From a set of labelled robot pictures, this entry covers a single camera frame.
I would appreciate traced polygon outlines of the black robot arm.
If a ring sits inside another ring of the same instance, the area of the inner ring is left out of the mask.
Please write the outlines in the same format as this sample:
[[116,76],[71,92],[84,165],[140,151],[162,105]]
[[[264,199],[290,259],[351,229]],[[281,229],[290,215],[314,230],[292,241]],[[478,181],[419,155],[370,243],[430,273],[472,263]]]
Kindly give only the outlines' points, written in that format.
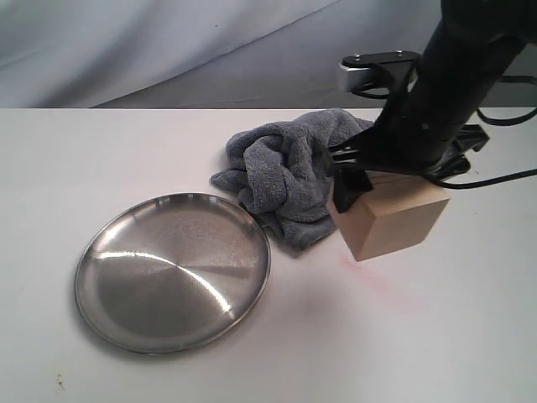
[[442,188],[468,172],[467,152],[488,141],[469,118],[481,112],[495,84],[535,84],[532,76],[507,74],[535,41],[533,1],[444,1],[441,21],[422,53],[344,58],[343,90],[384,105],[371,128],[326,151],[337,211],[347,212],[373,189],[371,171],[415,175]]

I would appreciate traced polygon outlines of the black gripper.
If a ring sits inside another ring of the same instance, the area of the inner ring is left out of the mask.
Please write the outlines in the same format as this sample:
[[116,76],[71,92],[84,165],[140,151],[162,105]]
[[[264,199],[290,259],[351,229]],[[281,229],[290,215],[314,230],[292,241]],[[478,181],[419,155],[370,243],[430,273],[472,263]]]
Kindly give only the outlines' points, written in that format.
[[373,190],[366,170],[442,181],[468,172],[466,153],[480,151],[488,141],[478,124],[445,125],[414,113],[382,113],[370,128],[327,148],[322,162],[327,174],[335,175],[335,208],[345,213]]

